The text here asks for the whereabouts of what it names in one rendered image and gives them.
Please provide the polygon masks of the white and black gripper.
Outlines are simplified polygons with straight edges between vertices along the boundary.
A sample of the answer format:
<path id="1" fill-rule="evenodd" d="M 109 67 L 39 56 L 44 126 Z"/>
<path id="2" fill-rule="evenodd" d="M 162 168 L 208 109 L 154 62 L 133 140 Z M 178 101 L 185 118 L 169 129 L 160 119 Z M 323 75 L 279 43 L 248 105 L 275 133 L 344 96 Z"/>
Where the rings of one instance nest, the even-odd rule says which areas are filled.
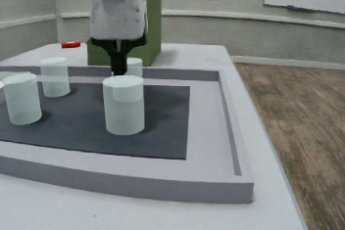
<path id="1" fill-rule="evenodd" d="M 91 0 L 91 44 L 111 57 L 114 76 L 125 75 L 127 54 L 147 43 L 146 24 L 148 29 L 146 0 Z M 121 41 L 120 52 L 117 40 Z"/>

